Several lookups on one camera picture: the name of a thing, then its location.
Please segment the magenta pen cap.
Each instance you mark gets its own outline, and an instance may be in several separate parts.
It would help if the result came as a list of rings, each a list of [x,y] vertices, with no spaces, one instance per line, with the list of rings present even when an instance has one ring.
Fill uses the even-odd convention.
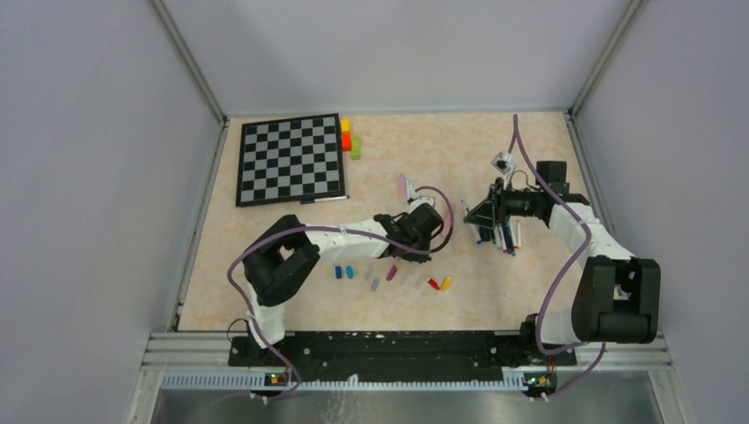
[[[388,272],[388,274],[387,274],[387,276],[386,276],[386,280],[387,280],[387,281],[391,281],[391,280],[392,280],[392,279],[394,278],[394,276],[396,275],[396,273],[397,273],[397,266],[396,266],[396,265],[393,265],[393,266],[392,266],[392,267],[390,268],[390,270],[389,270],[389,272]]]

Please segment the black white pen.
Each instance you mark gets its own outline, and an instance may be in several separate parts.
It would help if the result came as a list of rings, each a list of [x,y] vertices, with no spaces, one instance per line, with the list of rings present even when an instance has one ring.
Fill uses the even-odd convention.
[[[407,194],[406,196],[407,200],[414,198],[413,183],[409,178],[406,180],[406,194]]]

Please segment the yellow pen cap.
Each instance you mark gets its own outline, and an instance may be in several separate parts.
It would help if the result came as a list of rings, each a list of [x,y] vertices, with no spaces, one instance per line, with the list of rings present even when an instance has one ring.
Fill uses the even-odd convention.
[[[443,280],[443,282],[442,282],[442,284],[441,284],[441,286],[440,286],[440,291],[441,292],[445,292],[450,287],[450,284],[451,284],[451,278],[450,277],[445,277],[444,280]]]

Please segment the pink highlighter marker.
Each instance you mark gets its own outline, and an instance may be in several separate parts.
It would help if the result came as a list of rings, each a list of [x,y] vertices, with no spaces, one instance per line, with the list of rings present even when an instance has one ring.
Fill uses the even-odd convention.
[[[455,216],[454,215],[455,215],[455,213],[454,213],[453,205],[450,204],[449,207],[445,208],[444,214],[443,214],[444,227],[443,227],[443,230],[441,232],[441,236],[443,238],[447,238],[448,235],[450,234],[450,232],[453,229],[454,221],[455,221]]]

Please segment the blue capped whiteboard pen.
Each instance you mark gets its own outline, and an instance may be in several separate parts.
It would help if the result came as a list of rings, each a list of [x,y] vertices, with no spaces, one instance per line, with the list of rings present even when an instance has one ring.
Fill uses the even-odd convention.
[[[317,198],[317,199],[306,199],[300,201],[301,205],[310,205],[315,203],[323,203],[323,202],[329,202],[329,201],[343,201],[350,199],[349,195],[342,195],[342,196],[334,196],[334,197],[325,197],[325,198]]]

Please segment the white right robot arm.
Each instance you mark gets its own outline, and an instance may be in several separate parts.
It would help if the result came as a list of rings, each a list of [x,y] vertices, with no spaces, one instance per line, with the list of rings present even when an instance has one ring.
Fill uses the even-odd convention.
[[[511,155],[501,153],[492,164],[501,175],[487,197],[467,212],[465,223],[478,227],[484,239],[497,236],[508,247],[519,240],[519,232],[510,229],[512,217],[538,218],[571,251],[563,269],[574,263],[582,268],[569,309],[550,314],[544,300],[532,316],[533,330],[518,340],[520,357],[541,364],[554,349],[584,343],[653,342],[659,317],[659,264],[637,257],[608,233],[587,198],[571,192],[566,163],[537,163],[537,187],[524,189],[511,184],[517,169]]]

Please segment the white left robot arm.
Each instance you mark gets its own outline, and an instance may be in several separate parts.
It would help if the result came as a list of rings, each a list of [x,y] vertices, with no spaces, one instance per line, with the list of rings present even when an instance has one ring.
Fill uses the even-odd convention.
[[[443,227],[443,218],[428,202],[408,212],[338,225],[311,225],[295,215],[282,216],[246,249],[241,261],[252,305],[250,354],[262,365],[280,360],[285,304],[318,263],[390,257],[424,263],[431,260],[433,236]]]

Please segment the green toy block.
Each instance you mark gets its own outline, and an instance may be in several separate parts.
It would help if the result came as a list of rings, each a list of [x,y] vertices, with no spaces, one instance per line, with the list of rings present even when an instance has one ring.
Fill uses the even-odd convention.
[[[352,136],[351,138],[351,158],[352,160],[359,160],[361,158],[361,140],[359,136]]]

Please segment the orange toy block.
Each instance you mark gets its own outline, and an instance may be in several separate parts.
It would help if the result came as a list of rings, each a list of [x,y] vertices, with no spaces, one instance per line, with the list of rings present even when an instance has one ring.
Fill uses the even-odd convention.
[[[344,152],[349,152],[352,149],[352,136],[349,132],[342,133],[341,146]]]

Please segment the black and grey chessboard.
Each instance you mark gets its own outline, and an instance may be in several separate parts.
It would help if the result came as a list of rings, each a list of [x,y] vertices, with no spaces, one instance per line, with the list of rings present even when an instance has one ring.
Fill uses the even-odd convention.
[[[244,124],[235,205],[310,202],[346,195],[337,113]]]

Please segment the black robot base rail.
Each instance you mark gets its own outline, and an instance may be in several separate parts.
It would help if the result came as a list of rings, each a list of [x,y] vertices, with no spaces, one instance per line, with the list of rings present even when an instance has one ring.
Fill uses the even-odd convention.
[[[503,369],[545,367],[529,335],[521,331],[298,331],[275,350],[250,336],[231,340],[232,367],[295,367],[303,382],[490,382]]]

